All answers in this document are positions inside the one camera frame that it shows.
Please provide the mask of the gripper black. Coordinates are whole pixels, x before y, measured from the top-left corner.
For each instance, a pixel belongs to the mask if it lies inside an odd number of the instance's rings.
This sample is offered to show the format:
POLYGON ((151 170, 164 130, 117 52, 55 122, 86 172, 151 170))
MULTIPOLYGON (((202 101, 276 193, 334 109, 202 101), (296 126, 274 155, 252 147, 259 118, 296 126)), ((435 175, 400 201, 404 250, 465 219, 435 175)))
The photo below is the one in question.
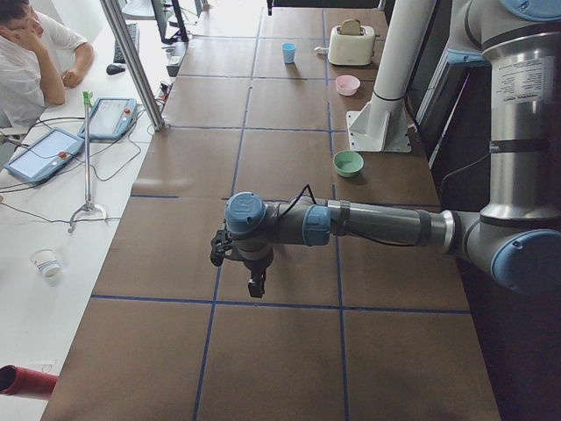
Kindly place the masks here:
POLYGON ((259 298, 265 294, 266 269, 273 262, 273 248, 264 246, 256 250, 244 250, 239 248, 244 266, 250 271, 258 271, 260 274, 251 272, 247 287, 250 297, 259 298))

